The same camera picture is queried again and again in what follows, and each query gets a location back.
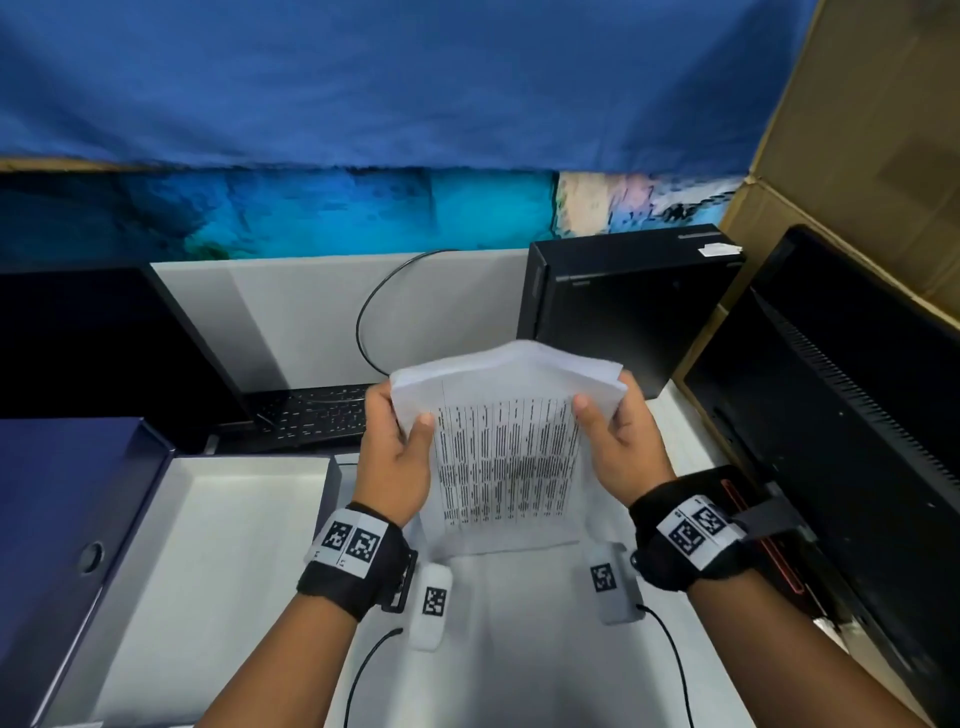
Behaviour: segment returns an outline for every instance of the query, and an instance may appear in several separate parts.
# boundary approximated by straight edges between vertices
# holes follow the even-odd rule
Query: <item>person's left thumb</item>
[[[430,459],[430,443],[433,442],[433,415],[424,412],[417,416],[407,436],[407,447],[402,457],[426,463]]]

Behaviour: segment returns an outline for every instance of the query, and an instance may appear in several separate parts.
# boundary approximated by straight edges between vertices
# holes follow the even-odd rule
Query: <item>white device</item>
[[[643,603],[643,597],[629,564],[627,548],[610,541],[582,541],[580,547],[600,621],[624,624],[641,619],[643,613],[636,606]]]
[[[446,614],[450,611],[453,571],[440,564],[417,566],[416,589],[407,604],[413,607],[410,621],[410,646],[433,652],[444,638]]]

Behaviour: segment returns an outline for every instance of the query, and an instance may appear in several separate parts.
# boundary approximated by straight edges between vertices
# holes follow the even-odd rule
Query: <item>person's left hand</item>
[[[430,491],[433,415],[424,413],[406,445],[390,402],[390,380],[367,390],[367,431],[360,444],[354,502],[372,508],[402,528],[426,502]]]

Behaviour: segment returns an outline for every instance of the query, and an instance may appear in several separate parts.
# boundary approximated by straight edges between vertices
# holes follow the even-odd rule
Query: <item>blue box lid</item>
[[[0,420],[0,705],[28,726],[173,448],[139,418]]]

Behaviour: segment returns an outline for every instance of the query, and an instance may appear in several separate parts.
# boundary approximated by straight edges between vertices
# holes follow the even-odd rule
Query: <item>hand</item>
[[[417,417],[406,445],[390,402],[390,381],[367,390],[367,431],[360,444],[353,500],[402,528],[426,502],[430,491],[433,415]]]
[[[573,412],[590,440],[597,479],[629,508],[637,498],[677,476],[634,376],[623,370],[619,379],[627,385],[627,394],[610,426],[586,395],[573,398]]]

